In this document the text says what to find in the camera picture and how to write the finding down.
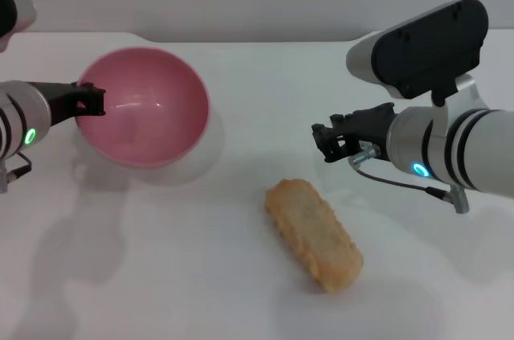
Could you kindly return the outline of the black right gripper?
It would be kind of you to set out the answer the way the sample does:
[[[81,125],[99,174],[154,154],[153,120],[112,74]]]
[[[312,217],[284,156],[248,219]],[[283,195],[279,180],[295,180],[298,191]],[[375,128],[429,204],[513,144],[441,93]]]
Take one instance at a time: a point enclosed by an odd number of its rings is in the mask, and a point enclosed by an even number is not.
[[[361,152],[365,148],[361,146],[362,142],[377,145],[380,149],[377,159],[389,160],[386,142],[396,116],[392,102],[346,115],[333,114],[329,117],[330,126],[321,123],[312,125],[312,136],[327,163]]]

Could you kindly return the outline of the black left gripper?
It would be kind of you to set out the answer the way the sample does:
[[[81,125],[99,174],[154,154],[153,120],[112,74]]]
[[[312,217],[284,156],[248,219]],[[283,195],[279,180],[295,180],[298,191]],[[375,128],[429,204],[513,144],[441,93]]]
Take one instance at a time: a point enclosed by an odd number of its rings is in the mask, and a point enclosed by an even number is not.
[[[102,117],[106,114],[104,110],[106,91],[97,88],[93,83],[31,82],[31,85],[49,104],[52,126],[73,117]]]

